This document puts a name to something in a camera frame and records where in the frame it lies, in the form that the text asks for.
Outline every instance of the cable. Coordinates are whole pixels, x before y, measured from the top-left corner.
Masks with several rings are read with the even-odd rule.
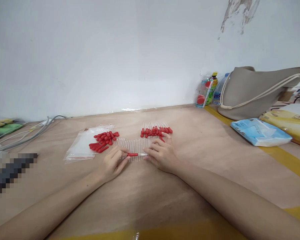
[[[47,118],[48,118],[48,119],[46,120],[47,122],[46,122],[45,126],[47,125],[47,123],[48,123],[49,120],[50,120],[49,117],[47,117]],[[33,128],[35,129],[35,128],[36,128],[38,125],[40,125],[40,124],[41,124],[41,123],[39,123],[39,124],[33,126],[32,128],[30,128],[30,130],[29,130],[28,132],[32,132],[31,129],[33,129]],[[15,141],[15,142],[13,142],[13,143],[10,143],[10,144],[8,144],[8,145],[6,145],[6,146],[0,147],[0,152],[3,151],[2,149],[5,149],[5,148],[9,149],[10,147],[11,147],[11,148],[14,147],[14,145],[15,145],[17,142],[19,142],[19,140],[18,140],[18,141]]]
[[[47,122],[45,123],[45,125],[44,125],[44,127],[41,129],[41,130],[39,130],[39,132],[37,132],[35,135],[33,135],[32,137],[33,138],[35,138],[36,136],[37,136],[37,134],[41,134],[41,133],[43,133],[43,131],[45,131],[45,127],[47,126],[47,124],[48,124],[48,122],[49,122],[49,120],[50,120],[50,118],[49,117],[47,117],[48,119],[47,119]],[[29,138],[28,140],[25,140],[23,143],[26,143],[27,141],[30,141],[31,139],[33,139],[33,138]],[[2,147],[2,148],[0,148],[0,152],[1,151],[4,151],[4,150],[7,150],[7,149],[10,149],[10,148],[13,148],[13,147],[16,147],[16,146],[19,146],[19,145],[21,145],[22,143],[16,143],[16,142],[14,142],[14,143],[11,143],[11,144],[8,144],[8,145],[6,145],[6,146],[4,146],[4,147]]]
[[[13,137],[19,135],[19,134],[32,132],[32,131],[34,131],[34,130],[36,129],[36,127],[39,126],[40,124],[41,124],[41,123],[38,123],[37,125],[34,125],[34,126],[31,127],[28,131],[20,132],[20,133],[17,133],[17,134],[15,134],[15,135],[11,136],[11,137],[8,137],[8,138],[6,138],[5,140],[1,141],[0,143],[3,143],[3,142],[5,142],[5,141],[7,141],[7,140],[9,140],[9,139],[11,139],[11,138],[13,138]],[[28,134],[25,134],[20,140],[18,140],[18,141],[16,141],[16,142],[19,142],[19,141],[21,141],[22,139],[24,139],[24,137],[25,137],[26,135],[28,135]]]
[[[296,103],[296,101],[300,98],[300,95],[296,97],[296,99],[293,101],[293,103]]]
[[[41,135],[41,134],[42,134],[42,133],[43,133],[43,132],[51,125],[51,124],[52,124],[52,122],[53,122],[57,117],[63,117],[63,118],[66,118],[65,116],[57,115],[57,116],[53,117],[53,118],[51,119],[51,121],[49,121],[50,118],[48,117],[48,120],[47,120],[46,124],[44,125],[44,127],[43,127],[42,129],[40,129],[40,131],[37,132],[35,135],[33,135],[32,137],[30,137],[30,138],[28,138],[28,139],[26,139],[26,140],[23,140],[23,141],[21,141],[21,142],[16,142],[16,143],[12,143],[12,144],[9,144],[9,145],[7,145],[7,146],[4,146],[4,147],[0,148],[0,152],[1,152],[1,151],[4,151],[4,150],[7,150],[7,149],[10,149],[10,148],[14,148],[14,147],[16,147],[16,146],[19,146],[19,145],[21,145],[21,144],[24,144],[24,143],[26,143],[26,142],[28,142],[28,141],[30,141],[30,140],[32,140],[32,139],[34,139],[34,138],[40,136],[40,135]]]

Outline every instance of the water bottle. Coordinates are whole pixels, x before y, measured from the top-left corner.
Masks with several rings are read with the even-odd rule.
[[[224,75],[224,78],[219,82],[219,84],[216,87],[216,90],[214,91],[214,96],[213,96],[213,104],[220,105],[220,96],[221,96],[221,91],[224,85],[224,82],[226,81],[228,75],[230,73],[226,73]]]

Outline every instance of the white rope handle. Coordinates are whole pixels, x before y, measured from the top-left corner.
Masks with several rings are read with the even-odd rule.
[[[257,99],[260,99],[260,98],[263,98],[265,96],[268,96],[269,94],[273,93],[274,91],[277,91],[279,88],[281,88],[282,86],[286,85],[287,83],[289,83],[289,82],[293,81],[294,79],[300,77],[300,73],[291,75],[290,77],[287,77],[286,79],[282,80],[281,82],[275,84],[274,86],[272,86],[268,90],[264,91],[263,93],[259,94],[258,96],[250,99],[249,101],[246,101],[244,103],[240,103],[240,104],[232,107],[232,106],[223,105],[224,90],[226,89],[226,85],[227,85],[227,82],[228,82],[231,74],[232,74],[232,72],[228,75],[226,81],[224,82],[224,85],[223,85],[222,91],[221,91],[221,95],[220,95],[220,106],[223,109],[234,109],[234,108],[238,108],[238,107],[244,106],[244,105],[246,105],[246,104],[248,104],[248,103],[250,103],[252,101],[255,101]]]

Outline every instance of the bottle label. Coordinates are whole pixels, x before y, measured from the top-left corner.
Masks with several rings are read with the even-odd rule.
[[[214,93],[214,99],[220,100],[220,97],[221,97],[221,93],[219,92]]]
[[[213,98],[213,93],[214,93],[214,90],[216,89],[216,86],[218,85],[218,80],[217,79],[214,79],[213,80],[213,83],[212,83],[212,87],[210,89],[210,92],[209,92],[209,96],[208,96],[208,99],[206,101],[206,105],[209,105],[212,98]]]

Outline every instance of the person's right hand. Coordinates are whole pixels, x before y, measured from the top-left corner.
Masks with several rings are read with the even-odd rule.
[[[144,157],[144,160],[151,162],[164,172],[172,173],[179,160],[174,153],[170,135],[162,134],[167,138],[166,143],[160,139],[155,139],[149,148],[143,149],[149,154],[149,156]]]

